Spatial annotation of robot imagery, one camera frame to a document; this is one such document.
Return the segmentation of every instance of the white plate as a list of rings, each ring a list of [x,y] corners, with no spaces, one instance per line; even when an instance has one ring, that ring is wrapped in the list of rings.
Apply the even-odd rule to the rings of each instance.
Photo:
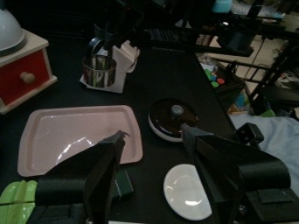
[[[200,221],[211,215],[211,203],[195,166],[176,165],[163,182],[165,200],[172,210],[187,220]]]
[[[32,112],[24,127],[17,171],[43,175],[57,163],[123,130],[125,146],[120,164],[143,157],[140,129],[128,106],[41,109]]]

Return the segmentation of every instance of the lid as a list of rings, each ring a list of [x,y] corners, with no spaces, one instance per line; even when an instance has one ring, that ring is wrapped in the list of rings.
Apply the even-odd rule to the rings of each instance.
[[[163,99],[149,109],[149,121],[168,137],[181,138],[181,125],[187,123],[195,127],[199,117],[183,102],[176,99]]]
[[[25,44],[24,30],[8,10],[0,10],[0,57],[19,51]]]

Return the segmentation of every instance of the metal cup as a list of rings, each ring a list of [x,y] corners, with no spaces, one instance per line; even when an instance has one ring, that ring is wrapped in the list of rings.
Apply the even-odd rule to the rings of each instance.
[[[93,88],[107,88],[116,80],[116,61],[104,55],[92,54],[83,59],[83,77]]]

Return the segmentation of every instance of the drawer knob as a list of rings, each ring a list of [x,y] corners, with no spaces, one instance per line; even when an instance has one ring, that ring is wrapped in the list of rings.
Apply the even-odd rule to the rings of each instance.
[[[25,84],[33,84],[35,75],[32,73],[23,72],[21,75],[20,75],[20,79],[23,80],[23,82]]]

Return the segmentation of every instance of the kitchen utensil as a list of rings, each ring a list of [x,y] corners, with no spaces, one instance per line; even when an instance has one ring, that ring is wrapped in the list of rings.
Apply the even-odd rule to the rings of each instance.
[[[149,109],[149,126],[153,133],[169,142],[181,142],[181,125],[196,127],[199,117],[192,108],[176,99],[161,99]]]
[[[116,80],[116,61],[104,55],[91,55],[83,59],[83,77],[87,85],[107,88]]]

